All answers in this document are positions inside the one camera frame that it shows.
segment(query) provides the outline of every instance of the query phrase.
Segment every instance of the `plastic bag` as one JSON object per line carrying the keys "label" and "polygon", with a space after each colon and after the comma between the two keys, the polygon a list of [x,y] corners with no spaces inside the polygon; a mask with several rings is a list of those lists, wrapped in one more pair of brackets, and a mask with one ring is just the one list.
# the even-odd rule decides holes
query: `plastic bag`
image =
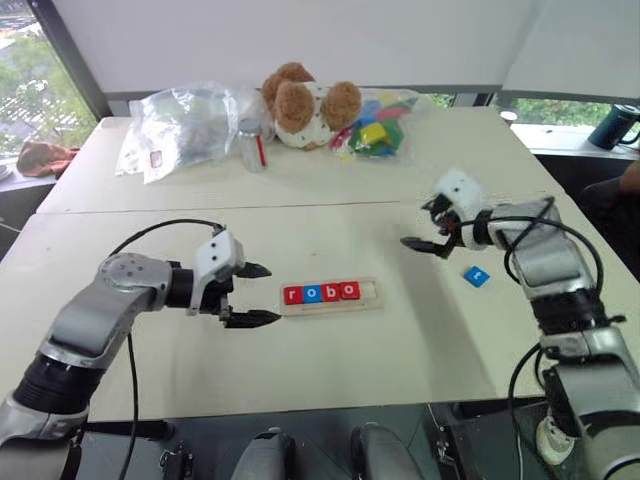
{"label": "plastic bag", "polygon": [[416,116],[431,102],[412,90],[362,89],[358,119],[340,131],[329,146],[343,158],[409,159],[408,138]]}
{"label": "plastic bag", "polygon": [[198,82],[131,102],[130,109],[116,175],[142,172],[145,184],[204,161],[220,162],[232,152],[244,118],[260,121],[264,141],[275,135],[262,96],[251,88]]}

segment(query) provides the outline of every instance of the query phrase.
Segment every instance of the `tree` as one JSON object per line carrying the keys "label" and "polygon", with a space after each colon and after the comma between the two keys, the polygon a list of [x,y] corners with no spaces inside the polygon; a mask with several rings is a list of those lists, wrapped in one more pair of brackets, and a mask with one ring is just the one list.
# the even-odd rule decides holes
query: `tree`
{"label": "tree", "polygon": [[[24,138],[7,132],[19,122],[26,137],[66,147],[82,146],[96,120],[44,34],[19,37],[0,65],[0,148],[16,154]],[[22,115],[17,119],[16,111]]]}

